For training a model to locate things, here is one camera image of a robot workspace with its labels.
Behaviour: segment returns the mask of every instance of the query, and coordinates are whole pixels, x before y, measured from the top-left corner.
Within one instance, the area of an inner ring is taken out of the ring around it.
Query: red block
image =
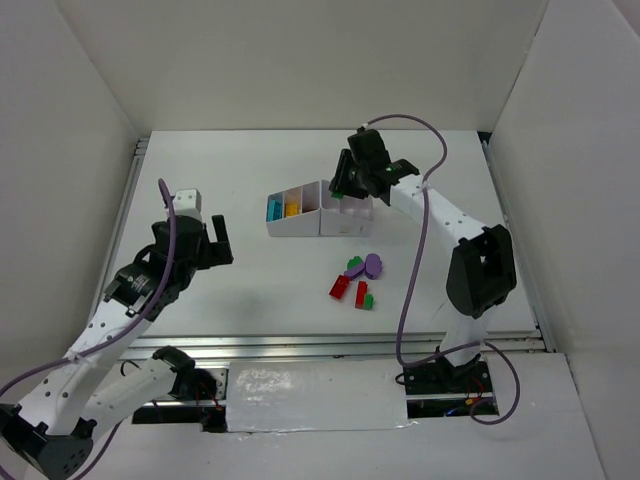
[[[333,284],[329,295],[340,300],[343,297],[344,292],[347,291],[347,287],[349,286],[350,281],[351,280],[349,280],[349,277],[345,275],[339,275],[336,283]]]
[[[356,308],[364,307],[364,296],[367,294],[367,282],[358,282],[358,293],[356,293]]]

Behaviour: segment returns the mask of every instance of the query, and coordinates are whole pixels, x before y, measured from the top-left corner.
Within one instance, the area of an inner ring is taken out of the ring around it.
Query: purple block
[[[375,280],[382,273],[382,260],[380,260],[380,256],[375,253],[370,253],[369,255],[367,255],[367,259],[364,261],[364,265],[364,274],[371,280]]]
[[[344,272],[344,275],[346,277],[349,277],[349,280],[355,280],[356,278],[358,278],[360,275],[364,273],[364,268],[365,268],[365,262],[361,262],[355,267],[351,267],[349,270],[346,270]]]

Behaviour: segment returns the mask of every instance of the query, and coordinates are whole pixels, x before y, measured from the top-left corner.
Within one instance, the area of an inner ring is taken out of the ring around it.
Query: wire
[[[88,357],[89,355],[93,355],[114,343],[120,341],[124,337],[126,337],[131,331],[133,331],[144,319],[145,317],[153,310],[156,306],[162,293],[164,292],[165,287],[167,286],[167,282],[169,281],[169,276],[171,274],[171,268],[173,266],[173,258],[175,256],[176,251],[176,212],[173,208],[173,199],[171,198],[171,193],[167,188],[167,184],[163,179],[158,179],[158,188],[160,189],[160,194],[162,195],[162,199],[164,200],[164,204],[169,210],[169,251],[167,253],[167,263],[164,267],[164,272],[162,273],[162,278],[156,289],[153,297],[147,303],[147,305],[143,308],[142,312],[136,317],[134,321],[132,321],[129,326],[123,329],[117,335],[114,335],[111,340],[107,340],[106,342],[100,343],[94,347],[88,348],[78,354],[80,357]],[[47,370],[51,370],[53,368],[59,368],[65,365],[69,365],[73,363],[69,358],[61,358],[58,360],[54,360],[49,363],[45,363],[44,365],[40,365],[39,367],[28,370],[27,372],[18,375],[13,380],[9,381],[2,388],[0,388],[0,398],[2,398],[11,388],[16,386],[17,384],[23,382],[24,380],[33,377],[42,372],[46,372]],[[16,480],[13,478],[9,472],[7,472],[2,465],[0,465],[0,476],[4,480]]]
[[[134,362],[133,360],[125,360],[124,362],[122,362],[122,363],[120,364],[120,375],[122,375],[123,377],[126,377],[126,375],[125,375],[125,373],[124,373],[124,366],[125,366],[127,363],[128,363],[129,365],[133,365],[133,366],[134,366],[134,367],[136,367],[138,370],[140,370],[140,365],[138,365],[136,362]]]
[[[480,387],[480,393],[478,394],[478,398],[482,398],[482,394],[484,393],[484,385],[476,377],[473,377],[471,380],[476,382],[476,384]]]
[[[133,365],[138,370],[140,370],[140,365],[138,365],[136,362],[134,362],[133,360],[125,360],[120,364],[120,375],[122,375],[123,377],[126,377],[124,373],[124,366],[127,363],[130,365]],[[162,418],[162,410],[160,410],[160,406],[158,405],[158,402],[156,402],[155,400],[151,400],[151,403],[153,405],[153,408],[156,409],[156,415],[158,415],[158,420],[160,420],[160,423],[164,423],[164,418]]]
[[[421,118],[415,117],[413,115],[406,115],[404,113],[392,113],[389,115],[382,115],[380,117],[374,118],[373,120],[369,120],[363,126],[367,128],[369,125],[373,125],[374,123],[381,122],[382,120],[388,120],[392,118],[403,118],[406,120],[412,120],[414,122],[417,122],[420,125],[431,130],[431,132],[433,132],[433,134],[437,137],[437,139],[440,140],[440,143],[442,144],[442,157],[440,157],[440,160],[438,160],[436,164],[434,164],[429,170],[427,170],[427,173],[425,173],[424,176],[422,177],[422,182],[426,183],[429,180],[429,177],[433,174],[433,172],[435,172],[438,168],[440,168],[444,163],[444,161],[447,159],[447,155],[449,153],[447,142],[445,141],[442,134],[429,122],[426,122],[425,120],[422,120]],[[422,254],[424,252],[424,246],[427,239],[427,231],[429,229],[429,189],[428,188],[422,189],[422,196],[424,198],[424,209],[422,212],[422,229],[420,231],[420,241],[418,242],[416,259],[413,264],[413,269],[411,270],[409,286],[407,288],[407,294],[404,299],[404,304],[402,305],[402,312],[400,313],[400,321],[398,322],[398,331],[396,334],[396,359],[398,360],[398,363],[402,365],[404,368],[421,367],[422,365],[425,365],[429,362],[442,358],[445,355],[449,355],[450,353],[458,352],[466,348],[477,347],[480,345],[480,342],[465,343],[463,345],[458,345],[457,347],[453,347],[448,350],[437,352],[425,359],[418,360],[415,362],[407,362],[404,360],[404,358],[402,358],[402,337],[404,335],[404,325],[407,321],[407,314],[409,313],[411,298],[413,297],[413,291],[415,290],[415,287],[416,287],[416,281],[418,279],[418,271],[420,270],[420,262],[422,261]],[[471,407],[469,415],[472,420],[474,420],[475,422],[481,423],[482,425],[498,425],[504,422],[505,420],[507,420],[509,417],[511,417],[511,415],[513,415],[513,412],[515,412],[516,408],[518,408],[518,404],[520,403],[520,378],[518,377],[518,373],[516,372],[515,367],[513,366],[511,361],[507,358],[507,356],[504,353],[502,353],[502,351],[498,350],[497,347],[490,344],[489,342],[484,342],[484,344],[489,348],[491,348],[498,355],[500,355],[500,357],[502,357],[502,359],[507,363],[507,365],[511,369],[511,372],[513,373],[513,379],[516,383],[516,396],[513,401],[513,405],[511,406],[509,411],[504,416],[500,417],[497,420],[491,420],[491,421],[480,420],[476,418],[473,414],[476,407],[478,407],[478,405],[480,405],[481,403],[486,403],[491,401],[488,398],[475,402]]]
[[[200,392],[196,388],[196,413],[198,414],[198,423],[202,424],[202,412],[200,411]]]
[[[204,383],[201,383],[200,385],[202,385],[202,388],[204,388],[205,392],[207,392],[207,395],[211,397],[211,400],[213,400],[213,403],[216,404],[216,410],[221,411],[222,408],[220,407],[220,404],[218,403],[216,396],[213,393],[211,393],[211,391],[207,388],[207,386]]]
[[[107,440],[104,442],[104,445],[98,452],[98,455],[96,455],[96,458],[93,459],[93,462],[91,462],[89,466],[82,471],[82,473],[78,474],[77,477],[73,478],[73,480],[80,480],[81,478],[84,478],[91,470],[95,468],[95,466],[98,464],[102,456],[106,453],[107,449],[109,448],[109,445],[111,445],[111,442],[113,441],[113,438],[116,436],[116,433],[120,428],[120,425],[122,425],[122,422],[118,423],[115,427],[111,429],[111,433],[109,433]]]

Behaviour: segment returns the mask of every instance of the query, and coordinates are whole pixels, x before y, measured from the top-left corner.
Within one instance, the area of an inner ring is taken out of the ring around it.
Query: white wall
[[[637,478],[640,40],[611,1],[550,3],[491,152],[608,478]]]
[[[636,33],[640,34],[640,3],[637,0],[613,0]]]
[[[0,0],[0,45],[0,365],[33,365],[87,318],[134,141],[52,2]]]
[[[547,0],[57,0],[135,126],[493,129]]]

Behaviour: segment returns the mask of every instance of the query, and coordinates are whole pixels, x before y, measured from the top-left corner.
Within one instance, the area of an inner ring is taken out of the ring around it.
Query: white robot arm
[[[178,191],[175,211],[175,255],[162,295],[149,313],[125,336],[159,289],[169,259],[169,222],[152,226],[155,243],[120,269],[97,311],[65,354],[66,365],[52,371],[17,405],[0,405],[0,432],[16,453],[50,479],[67,479],[86,461],[94,442],[146,402],[169,394],[181,400],[216,391],[216,382],[180,350],[167,346],[141,368],[96,391],[127,347],[178,299],[197,270],[233,261],[224,218],[212,218],[217,242],[210,243],[195,190]],[[89,356],[80,353],[104,345]]]
[[[511,236],[502,225],[488,228],[458,209],[406,160],[391,162],[378,131],[359,129],[348,138],[329,189],[334,195],[380,198],[419,225],[424,218],[423,188],[429,193],[429,225],[451,258],[447,302],[441,310],[453,321],[440,345],[445,351],[485,339],[487,323],[516,286]],[[453,369],[479,357],[480,345],[446,355]]]

